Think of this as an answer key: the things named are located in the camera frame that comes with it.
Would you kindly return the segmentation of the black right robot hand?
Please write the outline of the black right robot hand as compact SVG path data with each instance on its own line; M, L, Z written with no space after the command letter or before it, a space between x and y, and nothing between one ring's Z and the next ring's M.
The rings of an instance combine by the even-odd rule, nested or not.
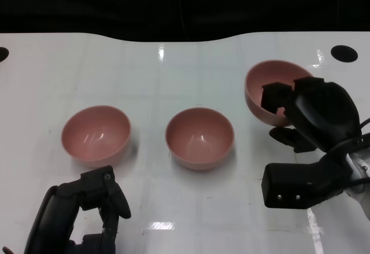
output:
M336 145L362 134L358 110L347 91L322 78L296 79L294 85L275 82L263 87L261 106L271 113L283 108L292 128L269 132L296 153L315 149L327 153Z

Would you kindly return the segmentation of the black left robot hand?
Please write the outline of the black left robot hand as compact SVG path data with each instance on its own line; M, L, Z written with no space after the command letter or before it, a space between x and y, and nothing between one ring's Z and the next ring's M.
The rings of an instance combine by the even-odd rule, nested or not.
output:
M98 209L102 232L87 234L81 244L70 239L80 210ZM119 219L129 219L128 201L108 165L80 179L52 186L46 193L25 246L26 253L115 253Z

